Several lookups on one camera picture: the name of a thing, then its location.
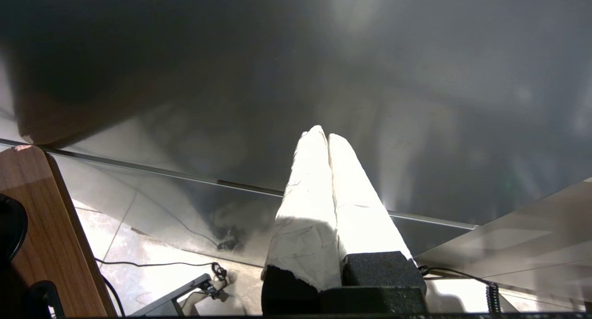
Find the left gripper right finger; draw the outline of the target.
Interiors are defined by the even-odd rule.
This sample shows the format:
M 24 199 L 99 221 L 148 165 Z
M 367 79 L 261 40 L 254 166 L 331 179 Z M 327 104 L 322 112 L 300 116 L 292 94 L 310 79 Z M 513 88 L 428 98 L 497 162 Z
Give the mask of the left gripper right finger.
M 424 301 L 426 283 L 353 147 L 330 134 L 328 154 L 343 286 L 387 289 Z

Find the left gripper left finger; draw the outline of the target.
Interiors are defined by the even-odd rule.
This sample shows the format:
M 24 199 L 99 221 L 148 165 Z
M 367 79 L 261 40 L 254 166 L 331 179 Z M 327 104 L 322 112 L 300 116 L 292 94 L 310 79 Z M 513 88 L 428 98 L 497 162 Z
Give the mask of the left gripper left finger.
M 321 293 L 342 286 L 332 170 L 319 125 L 297 142 L 261 279 L 264 315 L 319 313 Z

